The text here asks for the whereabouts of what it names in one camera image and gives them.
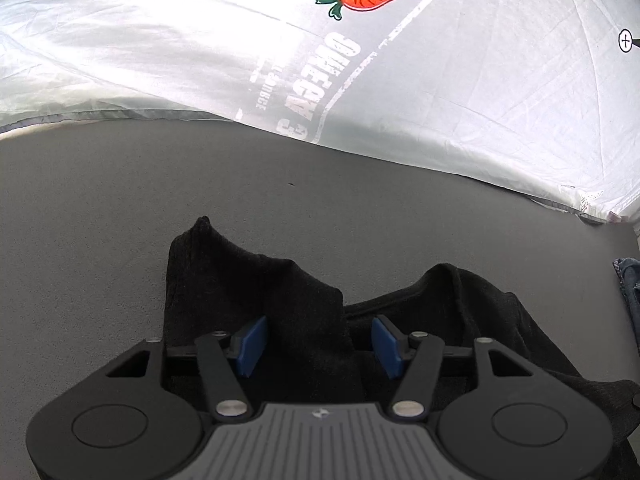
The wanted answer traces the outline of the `black knit sweater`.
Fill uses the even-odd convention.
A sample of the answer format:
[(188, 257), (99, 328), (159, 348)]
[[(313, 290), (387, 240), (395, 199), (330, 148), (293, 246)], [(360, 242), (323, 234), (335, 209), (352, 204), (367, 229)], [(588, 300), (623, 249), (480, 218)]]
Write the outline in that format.
[(439, 263), (407, 288), (344, 304), (342, 292), (294, 261), (235, 246), (201, 217), (169, 248), (164, 337), (185, 347), (215, 330), (233, 333), (266, 324), (266, 348), (250, 381), (268, 401), (369, 402), (390, 380), (371, 344), (371, 323), (385, 315), (402, 332), (423, 330), (467, 347), (498, 340), (596, 404), (612, 425), (614, 445), (602, 474), (634, 479), (639, 464), (629, 444), (638, 428), (639, 387), (628, 379), (583, 378), (529, 315), (518, 297), (479, 275)]

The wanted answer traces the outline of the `blue folded jeans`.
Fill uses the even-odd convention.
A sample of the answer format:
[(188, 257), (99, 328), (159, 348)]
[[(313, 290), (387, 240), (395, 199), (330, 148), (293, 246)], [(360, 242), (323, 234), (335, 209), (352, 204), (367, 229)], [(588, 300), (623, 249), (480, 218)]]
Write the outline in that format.
[(640, 262), (635, 258), (619, 258), (613, 262), (620, 282), (620, 292), (631, 319), (634, 333), (639, 336), (639, 283)]

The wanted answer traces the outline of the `white printed carrot curtain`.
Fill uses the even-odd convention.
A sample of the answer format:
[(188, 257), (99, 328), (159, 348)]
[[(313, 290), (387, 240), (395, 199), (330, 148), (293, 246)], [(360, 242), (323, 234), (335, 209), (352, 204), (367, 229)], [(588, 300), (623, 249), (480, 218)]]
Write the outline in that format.
[(639, 217), (639, 0), (1, 0), (1, 127), (224, 118)]

